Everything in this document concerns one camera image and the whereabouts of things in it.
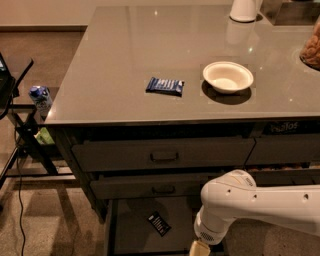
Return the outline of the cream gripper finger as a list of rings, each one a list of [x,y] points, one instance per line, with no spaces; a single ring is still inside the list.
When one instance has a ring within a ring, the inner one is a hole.
[[[191,248],[189,251],[189,256],[209,256],[210,255],[210,247],[200,241],[194,240],[191,244]]]

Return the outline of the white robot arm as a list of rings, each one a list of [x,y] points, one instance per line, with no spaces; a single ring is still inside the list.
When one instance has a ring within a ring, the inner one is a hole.
[[[194,221],[196,240],[189,256],[209,256],[238,219],[254,219],[320,235],[320,186],[259,187],[246,171],[235,169],[208,181]]]

